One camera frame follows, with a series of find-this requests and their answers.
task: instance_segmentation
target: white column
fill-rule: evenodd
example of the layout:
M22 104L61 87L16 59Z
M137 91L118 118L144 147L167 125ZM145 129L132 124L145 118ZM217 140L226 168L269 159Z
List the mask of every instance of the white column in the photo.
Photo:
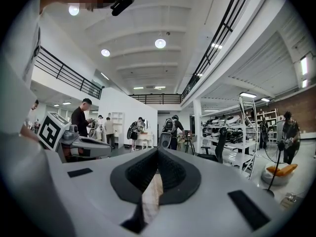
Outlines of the white column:
M199 99L193 100L193 107L194 107L194 119L195 119L195 129L196 129L196 136L197 136L197 142L195 145L196 153L200 153L201 151L201 115L202 115L202 109L201 109L201 101Z

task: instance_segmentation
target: white wall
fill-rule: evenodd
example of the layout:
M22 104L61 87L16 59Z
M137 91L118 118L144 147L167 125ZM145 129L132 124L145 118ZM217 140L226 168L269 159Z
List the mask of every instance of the white wall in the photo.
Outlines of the white wall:
M128 95L121 93L113 88L105 88L102 91L99 102L99 113L107 117L111 112L125 113L124 121L124 144L130 144L126 134L129 126L139 117L147 119L150 128L148 132L154 135L154 146L157 145L157 113L158 111L148 105L145 105Z
M161 133L161 130L163 128L163 125L167 118L171 118L173 115L178 115L179 121L181 122L183 128L185 130L190 130L190 113L186 111L182 112L170 112L170 114L162 114L158 113L158 125L159 125L159 133Z
M46 13L41 16L39 26L41 46L91 81L97 65L75 45L72 39Z
M65 82L54 78L50 74L35 66L33 69L32 80L76 99L90 98L93 105L99 106L99 99L91 97L90 95L66 84Z

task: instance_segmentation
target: black rubber pad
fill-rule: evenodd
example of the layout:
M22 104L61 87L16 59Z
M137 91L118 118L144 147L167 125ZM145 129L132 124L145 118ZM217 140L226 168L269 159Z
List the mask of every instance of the black rubber pad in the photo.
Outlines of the black rubber pad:
M83 168L83 169L78 169L74 171L69 171L68 175L70 178L73 178L73 177L82 176L91 172L93 171L90 168Z
M270 219L243 191L230 192L228 193L228 196L232 199L235 206L239 209L254 231L270 221Z

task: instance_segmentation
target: orange object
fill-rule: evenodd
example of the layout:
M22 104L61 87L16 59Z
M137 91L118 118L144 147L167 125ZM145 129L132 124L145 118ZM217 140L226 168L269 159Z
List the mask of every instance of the orange object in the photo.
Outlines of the orange object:
M274 166L267 167L266 170L269 171L270 173L274 174L274 172L275 172L275 170L276 170L276 167L274 167Z
M288 165L288 166L284 167L283 169L277 171L276 176L287 176L296 168L297 168L297 164Z

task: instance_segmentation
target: backpack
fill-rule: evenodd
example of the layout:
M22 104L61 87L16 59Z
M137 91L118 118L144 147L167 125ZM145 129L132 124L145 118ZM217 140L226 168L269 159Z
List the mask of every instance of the backpack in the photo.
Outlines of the backpack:
M134 131L137 128L137 122L133 122L130 126L129 129L127 130L127 139L130 139L130 136L132 135L132 131Z
M174 119L167 118L165 123L164 123L162 132L173 133L175 130L176 130L176 124L174 122Z

